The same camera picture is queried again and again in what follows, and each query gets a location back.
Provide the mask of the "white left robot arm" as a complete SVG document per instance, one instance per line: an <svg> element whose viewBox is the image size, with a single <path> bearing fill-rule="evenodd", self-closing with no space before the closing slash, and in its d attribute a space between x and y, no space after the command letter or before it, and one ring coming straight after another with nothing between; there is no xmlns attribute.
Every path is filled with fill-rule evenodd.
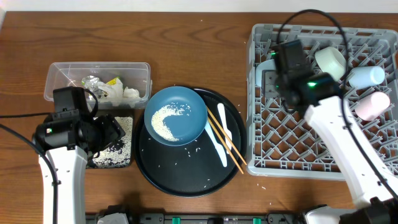
<svg viewBox="0 0 398 224"><path fill-rule="evenodd" d="M81 87L53 91L55 111L46 113L32 139L5 125L1 129L28 144L38 155L44 185L44 223L85 223L85 171L93 156L117 143L125 132L110 114L88 108Z"/></svg>

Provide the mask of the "white rice pile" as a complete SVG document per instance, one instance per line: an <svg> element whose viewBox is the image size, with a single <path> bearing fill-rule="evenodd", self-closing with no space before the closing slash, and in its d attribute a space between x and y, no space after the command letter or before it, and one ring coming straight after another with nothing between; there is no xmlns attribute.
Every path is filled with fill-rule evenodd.
<svg viewBox="0 0 398 224"><path fill-rule="evenodd" d="M165 119L172 116L189 116L191 112L191 107L187 104L178 105L176 103L171 103L161 107L158 111L154 113L151 118L151 125L154 131L166 141L177 142L182 140L182 138L177 138L167 126Z"/></svg>

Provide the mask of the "mint green bowl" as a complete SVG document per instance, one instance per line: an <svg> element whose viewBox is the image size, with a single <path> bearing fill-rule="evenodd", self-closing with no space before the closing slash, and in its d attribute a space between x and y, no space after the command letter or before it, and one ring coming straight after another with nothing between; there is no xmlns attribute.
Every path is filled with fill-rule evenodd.
<svg viewBox="0 0 398 224"><path fill-rule="evenodd" d="M346 59L334 47L327 47L315 53L315 60L323 73L329 73L338 81L346 71Z"/></svg>

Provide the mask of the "light blue cup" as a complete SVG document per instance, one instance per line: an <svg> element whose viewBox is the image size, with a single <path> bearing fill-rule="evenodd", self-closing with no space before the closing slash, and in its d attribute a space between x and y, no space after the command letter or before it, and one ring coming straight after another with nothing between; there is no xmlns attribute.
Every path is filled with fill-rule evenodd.
<svg viewBox="0 0 398 224"><path fill-rule="evenodd" d="M348 82L351 87L360 90L381 84L385 76L385 71L378 66L356 67L351 70Z"/></svg>

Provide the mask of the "light blue small plate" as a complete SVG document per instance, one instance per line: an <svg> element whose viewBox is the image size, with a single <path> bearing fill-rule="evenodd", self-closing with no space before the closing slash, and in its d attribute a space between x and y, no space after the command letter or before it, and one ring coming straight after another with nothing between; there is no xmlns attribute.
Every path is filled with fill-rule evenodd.
<svg viewBox="0 0 398 224"><path fill-rule="evenodd" d="M266 60L260 63L255 69L255 85L258 87L262 86L262 74L267 71L275 71L274 59Z"/></svg>

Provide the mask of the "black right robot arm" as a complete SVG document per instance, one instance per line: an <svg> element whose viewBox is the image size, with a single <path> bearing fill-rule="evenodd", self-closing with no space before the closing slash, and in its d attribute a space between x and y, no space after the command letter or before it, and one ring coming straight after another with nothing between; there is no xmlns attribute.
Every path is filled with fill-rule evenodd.
<svg viewBox="0 0 398 224"><path fill-rule="evenodd" d="M329 73L315 75L300 40L276 38L276 90L325 143L345 178L355 209L320 205L304 223L397 223L397 177L375 152L348 108L344 87Z"/></svg>

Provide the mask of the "dark blue bowl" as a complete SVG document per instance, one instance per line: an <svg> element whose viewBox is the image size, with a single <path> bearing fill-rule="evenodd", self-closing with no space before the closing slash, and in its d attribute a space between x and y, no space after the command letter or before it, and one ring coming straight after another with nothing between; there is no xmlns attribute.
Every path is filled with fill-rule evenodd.
<svg viewBox="0 0 398 224"><path fill-rule="evenodd" d="M160 137L151 125L151 118L161 107L176 103L189 105L189 116L172 116L165 119L167 126L177 138L177 142L166 141ZM188 144L203 132L207 122L208 112L202 97L191 88L184 86L171 86L158 91L147 103L144 110L144 124L150 136L157 142L166 146L182 146Z"/></svg>

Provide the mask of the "white tissue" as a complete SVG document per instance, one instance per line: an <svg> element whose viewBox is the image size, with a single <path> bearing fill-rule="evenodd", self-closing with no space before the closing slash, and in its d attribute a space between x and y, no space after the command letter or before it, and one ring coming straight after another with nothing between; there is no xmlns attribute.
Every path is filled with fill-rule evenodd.
<svg viewBox="0 0 398 224"><path fill-rule="evenodd" d="M129 99L137 99L140 98L139 91L133 88L125 87L123 91L123 97Z"/></svg>
<svg viewBox="0 0 398 224"><path fill-rule="evenodd" d="M107 85L99 82L98 88L103 91L100 99L102 102L110 102L113 106L118 106L123 99L123 85Z"/></svg>

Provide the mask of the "pink cup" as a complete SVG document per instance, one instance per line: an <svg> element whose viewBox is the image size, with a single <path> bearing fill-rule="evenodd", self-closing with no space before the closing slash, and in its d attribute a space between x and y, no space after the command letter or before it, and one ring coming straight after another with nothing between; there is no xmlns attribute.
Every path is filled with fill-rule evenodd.
<svg viewBox="0 0 398 224"><path fill-rule="evenodd" d="M359 100L359 105L354 109L356 115L365 121L377 118L390 105L387 94L377 91Z"/></svg>

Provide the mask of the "clear plastic wrapper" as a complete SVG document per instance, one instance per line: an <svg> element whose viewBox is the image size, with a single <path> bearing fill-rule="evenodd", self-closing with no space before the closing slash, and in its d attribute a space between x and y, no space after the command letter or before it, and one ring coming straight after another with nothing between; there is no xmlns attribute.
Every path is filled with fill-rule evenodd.
<svg viewBox="0 0 398 224"><path fill-rule="evenodd" d="M94 93L96 96L100 96L103 94L103 91L98 88L98 83L100 82L100 78L89 75L81 80L81 84Z"/></svg>

